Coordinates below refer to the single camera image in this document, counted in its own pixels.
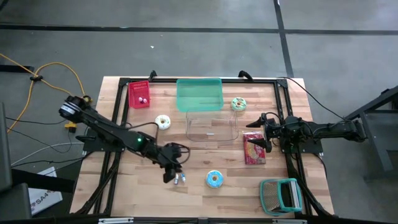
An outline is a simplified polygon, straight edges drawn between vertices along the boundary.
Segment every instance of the clear plastic container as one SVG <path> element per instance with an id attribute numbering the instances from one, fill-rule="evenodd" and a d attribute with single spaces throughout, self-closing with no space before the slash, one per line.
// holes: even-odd
<path id="1" fill-rule="evenodd" d="M 186 135 L 192 141 L 230 141 L 238 138 L 236 112 L 188 111 Z"/>

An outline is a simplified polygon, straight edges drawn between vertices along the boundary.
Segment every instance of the gray floor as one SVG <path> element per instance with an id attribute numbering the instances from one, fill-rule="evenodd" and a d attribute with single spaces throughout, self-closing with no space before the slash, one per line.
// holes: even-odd
<path id="1" fill-rule="evenodd" d="M 398 29 L 395 0 L 280 0 L 287 29 Z M 13 0 L 0 12 L 0 22 L 78 26 L 277 28 L 271 0 Z M 295 77 L 327 107 L 347 115 L 381 91 L 397 85 L 398 36 L 287 35 Z M 245 70 L 255 77 L 286 76 L 278 34 L 206 34 L 150 32 L 49 32 L 0 30 L 0 52 L 25 65 L 38 67 L 59 61 L 80 75 L 86 93 L 98 96 L 105 75 L 235 77 Z M 61 67 L 42 75 L 54 85 L 79 95 L 73 75 Z M 0 73 L 0 101 L 15 118 L 24 107 L 29 76 Z M 60 121 L 57 110 L 65 95 L 43 83 L 35 85 L 26 120 Z M 338 118 L 310 100 L 314 121 Z M 62 124 L 22 124 L 16 130 L 48 144 L 68 142 Z M 16 161 L 44 147 L 9 134 Z M 322 141 L 328 183 L 337 215 L 345 218 L 396 222 L 398 183 L 365 184 L 363 176 L 379 168 L 368 142 Z M 68 146 L 59 147 L 67 150 Z M 79 157 L 81 146 L 66 154 L 52 150 L 26 161 Z M 48 164 L 21 169 L 38 172 Z"/>

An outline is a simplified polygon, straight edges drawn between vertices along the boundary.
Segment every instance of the white cable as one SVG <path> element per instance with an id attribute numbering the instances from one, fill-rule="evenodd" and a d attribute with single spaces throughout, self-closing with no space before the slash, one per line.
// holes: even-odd
<path id="1" fill-rule="evenodd" d="M 20 162 L 20 161 L 23 161 L 23 160 L 29 158 L 30 156 L 33 156 L 34 154 L 36 154 L 36 153 L 38 153 L 38 152 L 41 152 L 41 151 L 43 151 L 43 150 L 45 150 L 45 149 L 48 149 L 48 148 L 51 148 L 51 147 L 69 145 L 69 144 L 84 144 L 84 143 L 82 143 L 82 142 L 66 142 L 66 143 L 55 144 L 55 145 L 52 145 L 52 146 L 47 146 L 47 147 L 44 147 L 44 148 L 42 148 L 42 149 L 39 149 L 39 150 L 37 150 L 37 151 L 35 151 L 35 152 L 33 152 L 33 153 L 31 153 L 31 154 L 29 154 L 29 155 L 23 157 L 22 159 L 19 159 L 19 160 L 13 162 L 11 165 L 13 166 L 14 164 L 16 164 L 16 163 L 18 163 L 18 162 Z"/>

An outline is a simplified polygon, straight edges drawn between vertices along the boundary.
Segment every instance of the red basket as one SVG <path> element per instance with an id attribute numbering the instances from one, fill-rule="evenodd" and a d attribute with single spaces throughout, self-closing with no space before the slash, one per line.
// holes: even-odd
<path id="1" fill-rule="evenodd" d="M 147 102 L 140 102 L 139 98 L 147 99 Z M 132 82 L 129 83 L 129 106 L 135 109 L 149 106 L 149 82 Z"/>

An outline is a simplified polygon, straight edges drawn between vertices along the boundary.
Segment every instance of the wooden table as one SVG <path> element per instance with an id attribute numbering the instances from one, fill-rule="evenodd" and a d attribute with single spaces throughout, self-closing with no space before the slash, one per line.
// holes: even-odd
<path id="1" fill-rule="evenodd" d="M 98 112 L 108 119 L 112 117 L 119 78 L 104 77 L 96 104 Z M 296 81 L 304 85 L 301 78 Z M 307 94 L 292 81 L 288 83 L 294 115 L 311 121 Z M 280 92 L 285 108 L 282 90 Z M 159 144 L 173 141 L 191 147 L 191 158 L 183 165 L 187 182 L 164 184 L 163 169 L 152 165 L 148 159 L 124 152 L 112 216 L 270 218 L 261 207 L 259 183 L 264 179 L 287 177 L 284 155 L 273 146 L 272 152 L 266 156 L 266 164 L 246 165 L 241 132 L 260 130 L 246 128 L 245 125 L 257 120 L 262 112 L 277 112 L 274 87 L 268 84 L 223 84 L 224 109 L 229 108 L 231 100 L 237 96 L 243 97 L 248 104 L 245 111 L 238 113 L 239 137 L 226 142 L 194 142 L 187 139 L 186 114 L 177 110 L 175 83 L 151 83 L 150 95 L 150 108 L 130 109 L 127 121 L 137 125 L 154 121 L 160 114 L 170 116 L 172 125 L 168 130 L 159 131 Z M 138 130 L 155 134 L 153 126 Z M 103 152 L 95 152 L 83 161 L 71 212 L 77 211 L 97 187 L 103 157 Z M 309 189 L 325 209 L 333 213 L 325 171 L 319 158 L 303 154 L 303 164 Z M 221 188 L 211 189 L 205 184 L 205 176 L 210 170 L 219 170 L 224 175 Z"/>

